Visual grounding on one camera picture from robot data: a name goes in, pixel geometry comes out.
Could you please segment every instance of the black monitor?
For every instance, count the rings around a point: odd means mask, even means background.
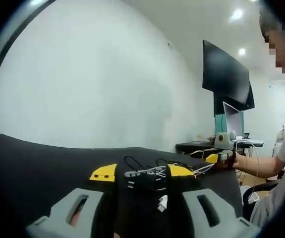
[[[214,93],[214,115],[220,115],[225,113],[223,102],[232,105],[234,108],[238,109],[239,111],[245,111],[248,109],[255,108],[255,101],[253,98],[251,85],[249,87],[249,94],[246,104],[241,104],[231,98],[219,96],[218,94]]]
[[[204,70],[202,87],[220,97],[246,105],[249,94],[249,71],[232,56],[203,40]]]

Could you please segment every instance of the ceiling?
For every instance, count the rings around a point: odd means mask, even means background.
[[[202,40],[208,40],[250,71],[271,80],[284,79],[259,28],[257,0],[123,0],[143,13],[202,75]]]

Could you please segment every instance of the white plug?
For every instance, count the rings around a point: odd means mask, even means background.
[[[168,203],[168,196],[167,195],[164,195],[162,196],[160,199],[159,199],[160,203],[159,203],[159,206],[158,206],[158,210],[160,212],[163,212],[164,210],[166,210],[167,208],[167,203]]]

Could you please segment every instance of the yellow object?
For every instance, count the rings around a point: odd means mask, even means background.
[[[194,151],[193,153],[191,153],[190,155],[193,155],[193,154],[196,154],[198,152],[202,152],[202,159],[204,158],[204,150],[197,150],[197,151]]]
[[[181,167],[181,166],[176,166],[176,165],[168,165],[171,171],[171,176],[176,177],[176,176],[195,176],[192,171],[188,170],[187,168]]]
[[[219,158],[219,156],[217,154],[211,154],[205,159],[205,161],[208,163],[214,163],[215,164],[218,162],[218,158]]]
[[[96,169],[89,177],[89,180],[114,182],[116,166],[117,164],[112,164]]]

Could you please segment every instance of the wooden floor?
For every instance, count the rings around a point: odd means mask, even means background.
[[[255,176],[246,174],[244,172],[242,172],[241,174],[240,172],[237,172],[237,176],[239,176],[238,180],[242,182],[242,186],[248,185],[250,187],[253,187],[254,185],[266,183],[265,178],[257,178]],[[268,193],[269,193],[268,191],[257,192],[260,198],[264,198],[265,196],[268,195]]]

